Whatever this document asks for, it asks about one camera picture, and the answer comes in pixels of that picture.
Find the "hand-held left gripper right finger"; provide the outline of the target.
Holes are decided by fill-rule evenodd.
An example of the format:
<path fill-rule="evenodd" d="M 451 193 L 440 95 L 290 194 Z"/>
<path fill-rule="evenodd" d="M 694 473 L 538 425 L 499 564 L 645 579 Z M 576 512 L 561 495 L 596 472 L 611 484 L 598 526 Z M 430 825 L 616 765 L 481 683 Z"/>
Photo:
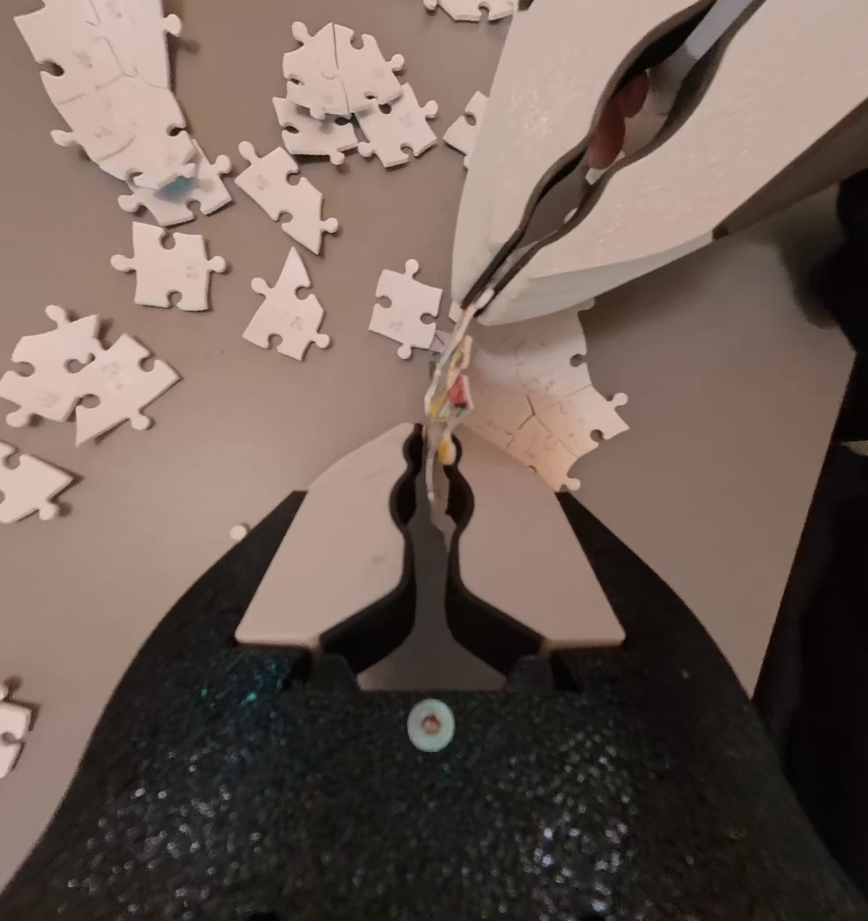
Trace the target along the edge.
<path fill-rule="evenodd" d="M 474 432 L 457 442 L 446 473 L 452 637 L 505 677 L 524 659 L 619 648 L 624 628 L 562 496 Z"/>

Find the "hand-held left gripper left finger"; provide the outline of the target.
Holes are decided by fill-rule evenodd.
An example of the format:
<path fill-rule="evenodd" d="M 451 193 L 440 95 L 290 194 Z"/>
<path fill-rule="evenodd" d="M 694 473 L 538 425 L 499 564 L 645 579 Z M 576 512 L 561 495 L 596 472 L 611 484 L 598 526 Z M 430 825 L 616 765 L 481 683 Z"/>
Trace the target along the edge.
<path fill-rule="evenodd" d="M 337 656 L 359 674 L 397 649 L 416 621 L 409 524 L 423 438 L 402 423 L 318 476 L 235 632 L 251 649 Z"/>

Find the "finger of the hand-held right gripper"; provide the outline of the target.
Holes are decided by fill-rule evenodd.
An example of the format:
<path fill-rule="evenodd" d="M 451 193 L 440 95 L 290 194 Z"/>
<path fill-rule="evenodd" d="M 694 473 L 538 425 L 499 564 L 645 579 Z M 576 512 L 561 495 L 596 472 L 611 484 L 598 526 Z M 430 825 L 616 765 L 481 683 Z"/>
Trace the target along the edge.
<path fill-rule="evenodd" d="M 710 2 L 519 2 L 463 186 L 451 296 L 465 302 L 518 245 L 554 178 L 647 48 Z"/>
<path fill-rule="evenodd" d="M 624 74 L 649 86 L 604 170 L 554 178 L 477 292 L 477 320 L 550 315 L 731 231 L 748 205 L 868 104 L 868 2 L 710 2 Z"/>

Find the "large curved white puzzle section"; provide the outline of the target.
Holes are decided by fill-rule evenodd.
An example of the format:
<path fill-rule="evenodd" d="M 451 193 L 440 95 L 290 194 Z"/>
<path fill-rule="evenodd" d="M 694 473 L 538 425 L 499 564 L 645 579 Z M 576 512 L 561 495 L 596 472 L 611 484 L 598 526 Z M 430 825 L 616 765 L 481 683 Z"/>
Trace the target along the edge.
<path fill-rule="evenodd" d="M 462 423 L 538 474 L 556 492 L 576 492 L 577 462 L 628 430 L 619 410 L 593 384 L 580 310 L 570 307 L 500 326 L 473 320 L 467 368 L 474 408 Z"/>

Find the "white puzzle pieces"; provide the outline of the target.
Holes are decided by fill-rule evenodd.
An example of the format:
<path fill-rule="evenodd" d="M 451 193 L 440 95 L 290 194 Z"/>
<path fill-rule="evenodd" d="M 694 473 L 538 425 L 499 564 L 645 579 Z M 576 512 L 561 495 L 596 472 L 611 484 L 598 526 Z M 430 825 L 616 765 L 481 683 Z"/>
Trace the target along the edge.
<path fill-rule="evenodd" d="M 0 74 L 0 109 L 4 113 L 0 128 L 5 133 L 11 122 L 25 121 L 24 109 L 16 109 L 10 90 L 3 89 Z M 210 255 L 201 235 L 178 233 L 166 247 L 166 229 L 193 221 L 195 213 L 188 201 L 196 201 L 201 213 L 219 212 L 233 199 L 223 182 L 231 172 L 228 155 L 213 162 L 205 155 L 194 138 L 198 154 L 194 178 L 173 181 L 160 190 L 140 188 L 125 181 L 131 189 L 126 196 L 125 209 L 133 213 L 144 207 L 155 224 L 134 222 L 132 225 L 133 254 L 115 256 L 111 263 L 118 271 L 135 272 L 135 303 L 143 307 L 170 308 L 173 299 L 186 312 L 207 312 L 210 309 L 210 276 L 228 268 L 222 256 Z M 21 137 L 0 140 L 16 141 Z M 322 234 L 337 232 L 336 220 L 322 217 L 322 195 L 306 179 L 294 185 L 290 177 L 298 165 L 284 147 L 269 155 L 256 154 L 249 142 L 243 142 L 240 154 L 248 163 L 238 188 L 267 210 L 277 220 L 285 213 L 291 218 L 285 232 L 299 244 L 316 254 L 321 253 Z M 0 190 L 0 204 L 5 211 L 15 195 Z M 392 336 L 400 343 L 400 356 L 410 356 L 412 347 L 427 350 L 435 329 L 433 324 L 420 323 L 421 294 L 430 295 L 426 311 L 436 316 L 440 307 L 439 289 L 424 287 L 416 282 L 419 265 L 406 262 L 405 272 L 383 272 L 380 282 L 403 281 L 407 288 L 387 307 L 392 319 L 417 320 L 420 340 L 409 342 L 408 325 L 398 328 L 371 324 L 380 334 Z M 242 338 L 261 348 L 268 348 L 277 339 L 277 350 L 301 361 L 309 346 L 325 349 L 331 339 L 321 332 L 324 318 L 319 300 L 312 294 L 299 296 L 310 288 L 309 273 L 296 246 L 291 247 L 280 271 L 278 281 L 267 284 L 263 279 L 252 283 L 262 297 Z M 161 398 L 180 380 L 181 375 L 160 356 L 153 354 L 139 340 L 123 333 L 113 344 L 106 344 L 102 317 L 94 313 L 76 316 L 70 311 L 50 305 L 46 315 L 52 328 L 25 336 L 15 345 L 12 368 L 0 380 L 0 399 L 13 404 L 6 423 L 11 427 L 26 427 L 36 422 L 74 425 L 77 446 L 94 445 L 118 426 L 129 423 L 137 431 L 147 430 L 153 420 L 146 409 Z M 37 516 L 40 520 L 55 520 L 62 511 L 59 496 L 77 479 L 75 473 L 46 460 L 26 454 L 17 446 L 0 439 L 0 523 L 10 524 Z M 36 710 L 11 697 L 12 687 L 0 683 L 0 780 L 7 777 L 20 759 Z"/>

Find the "flat assembled white puzzle section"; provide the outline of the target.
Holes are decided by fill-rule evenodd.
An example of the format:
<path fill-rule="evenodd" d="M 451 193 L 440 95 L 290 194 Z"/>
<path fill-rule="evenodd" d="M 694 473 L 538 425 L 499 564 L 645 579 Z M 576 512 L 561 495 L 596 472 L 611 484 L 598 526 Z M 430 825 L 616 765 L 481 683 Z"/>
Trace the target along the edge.
<path fill-rule="evenodd" d="M 51 138 L 148 190 L 194 178 L 196 147 L 172 88 L 168 39 L 180 18 L 159 1 L 46 1 L 13 22 L 66 122 Z"/>

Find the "person's right hand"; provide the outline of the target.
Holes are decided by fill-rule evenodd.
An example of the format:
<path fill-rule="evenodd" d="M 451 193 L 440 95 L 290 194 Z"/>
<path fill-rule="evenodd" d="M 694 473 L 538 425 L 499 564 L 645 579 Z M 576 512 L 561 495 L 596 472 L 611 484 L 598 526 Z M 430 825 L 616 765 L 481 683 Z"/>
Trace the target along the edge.
<path fill-rule="evenodd" d="M 624 145 L 626 122 L 642 109 L 648 86 L 647 71 L 640 71 L 616 92 L 587 147 L 589 168 L 604 170 L 615 162 Z"/>

